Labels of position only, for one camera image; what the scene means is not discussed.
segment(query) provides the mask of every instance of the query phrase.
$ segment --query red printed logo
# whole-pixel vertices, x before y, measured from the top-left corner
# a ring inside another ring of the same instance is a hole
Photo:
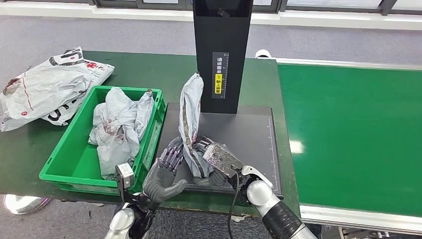
[[[95,68],[97,65],[94,62],[90,62],[87,64],[87,67],[89,68]]]

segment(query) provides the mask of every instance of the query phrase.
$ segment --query green table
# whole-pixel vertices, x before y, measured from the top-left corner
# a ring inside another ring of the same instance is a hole
[[[182,86],[196,71],[195,56],[85,51],[84,57],[115,66],[114,73],[104,85],[161,89],[166,102],[179,101]],[[259,101],[249,97],[256,93],[261,95]],[[299,214],[276,61],[245,61],[239,104],[272,107],[284,201]],[[62,191],[53,184],[39,180],[39,171],[65,129],[39,119],[19,129],[0,133],[0,193],[119,203],[119,197]],[[176,210],[227,213],[231,201],[232,195],[184,192],[161,206]],[[257,215],[255,209],[249,206],[236,206],[234,212],[237,215]]]
[[[302,218],[421,234],[422,67],[278,62]]]

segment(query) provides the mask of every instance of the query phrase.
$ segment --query green bin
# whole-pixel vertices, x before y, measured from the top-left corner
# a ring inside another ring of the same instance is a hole
[[[116,181],[104,180],[101,177],[97,147],[88,144],[93,127],[94,108],[106,101],[106,95],[111,88],[112,86],[95,86],[91,89],[42,168],[39,174],[41,180],[53,183],[66,191],[118,195]],[[138,101],[148,90],[120,88],[134,101]],[[151,167],[166,112],[161,90],[151,90],[155,100],[154,108],[132,166],[134,184],[129,188],[130,192],[142,190],[142,183]]]

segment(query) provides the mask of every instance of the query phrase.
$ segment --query black measuring board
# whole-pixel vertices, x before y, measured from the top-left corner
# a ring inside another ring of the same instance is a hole
[[[204,113],[237,113],[252,5],[253,0],[193,1],[197,69],[204,81]],[[216,66],[220,64],[225,68],[218,73]]]
[[[179,103],[169,103],[161,130],[156,156],[159,156],[175,137],[180,136]],[[283,190],[278,167],[277,144],[271,108],[239,107],[237,114],[201,113],[198,136],[206,135],[225,144],[245,165],[255,167],[274,185],[274,193],[282,197]],[[186,179],[188,191],[234,193],[226,183],[222,187],[200,187],[193,183],[192,173],[184,161],[175,182]]]

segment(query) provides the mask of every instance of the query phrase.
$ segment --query white plastic bag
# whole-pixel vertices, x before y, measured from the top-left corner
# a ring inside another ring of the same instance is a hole
[[[89,92],[93,86],[101,85],[114,71],[114,66],[95,61],[85,60],[85,65],[91,74],[90,85],[86,92]],[[86,96],[87,94],[83,93],[79,98],[67,101],[55,111],[41,118],[54,125],[67,125],[66,121],[70,120],[78,111]]]
[[[185,83],[180,93],[179,133],[183,140],[183,155],[194,177],[207,178],[213,167],[201,152],[192,147],[195,142],[201,114],[201,96],[204,82],[195,73]]]
[[[94,109],[93,129],[88,143],[98,145],[101,176],[115,179],[115,166],[132,161],[139,152],[139,143],[151,117],[154,99],[146,92],[139,102],[113,87],[105,103]]]
[[[90,79],[82,49],[78,47],[10,80],[0,94],[4,110],[1,130],[19,128],[81,97]]]

